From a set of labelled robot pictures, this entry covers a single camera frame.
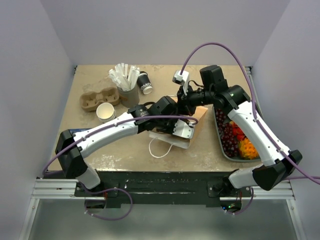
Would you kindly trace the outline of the brown paper takeout bag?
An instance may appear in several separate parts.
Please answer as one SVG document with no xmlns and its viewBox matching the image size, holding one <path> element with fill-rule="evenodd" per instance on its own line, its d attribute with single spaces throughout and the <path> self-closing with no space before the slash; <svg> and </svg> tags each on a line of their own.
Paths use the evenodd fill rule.
<svg viewBox="0 0 320 240">
<path fill-rule="evenodd" d="M 186 123 L 186 119 L 178 119 L 173 127 L 173 133 L 163 133 L 156 130 L 150 131 L 149 137 L 151 138 L 151 141 L 148 144 L 148 150 L 150 155 L 156 159 L 160 159 L 168 155 L 173 146 L 185 150 L 188 149 L 199 135 L 204 125 L 204 119 L 207 111 L 207 107 L 196 107 L 195 113 L 192 117 L 198 120 L 197 124 L 193 122 Z M 152 153 L 151 145 L 154 140 L 159 140 L 170 144 L 170 147 L 168 148 L 165 154 L 157 156 Z"/>
</svg>

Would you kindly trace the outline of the black paper coffee cup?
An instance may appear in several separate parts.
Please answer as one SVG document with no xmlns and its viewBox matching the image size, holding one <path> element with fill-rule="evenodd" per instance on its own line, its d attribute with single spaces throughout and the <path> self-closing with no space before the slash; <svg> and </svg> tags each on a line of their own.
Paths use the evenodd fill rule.
<svg viewBox="0 0 320 240">
<path fill-rule="evenodd" d="M 137 78 L 137 85 L 144 95 L 148 95 L 153 91 L 153 86 L 145 71 L 141 71 Z"/>
</svg>

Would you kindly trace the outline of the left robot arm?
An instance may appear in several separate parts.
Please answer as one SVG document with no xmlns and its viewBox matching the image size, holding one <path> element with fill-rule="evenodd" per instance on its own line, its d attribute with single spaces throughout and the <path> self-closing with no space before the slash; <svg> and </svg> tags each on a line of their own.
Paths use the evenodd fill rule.
<svg viewBox="0 0 320 240">
<path fill-rule="evenodd" d="M 146 104 L 138 104 L 118 118 L 89 130 L 76 133 L 64 130 L 59 135 L 55 149 L 64 177 L 77 179 L 85 185 L 88 193 L 99 196 L 104 190 L 104 184 L 85 158 L 119 139 L 163 127 L 167 120 L 163 116 L 177 113 L 176 102 L 164 96 L 149 108 Z"/>
</svg>

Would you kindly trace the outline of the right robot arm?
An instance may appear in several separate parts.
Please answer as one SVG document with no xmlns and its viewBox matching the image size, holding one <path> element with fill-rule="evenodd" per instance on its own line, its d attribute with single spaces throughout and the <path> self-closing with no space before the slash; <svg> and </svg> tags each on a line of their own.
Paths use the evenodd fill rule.
<svg viewBox="0 0 320 240">
<path fill-rule="evenodd" d="M 172 81 L 180 85 L 177 92 L 179 113 L 193 115 L 198 106 L 213 105 L 234 121 L 253 144 L 261 165 L 237 169 L 213 186 L 220 195 L 235 196 L 243 187 L 259 186 L 269 191 L 289 177 L 302 160 L 298 150 L 290 150 L 266 123 L 260 119 L 256 105 L 239 85 L 228 86 L 220 66 L 211 65 L 200 71 L 203 86 L 189 85 L 187 71 L 177 70 Z"/>
</svg>

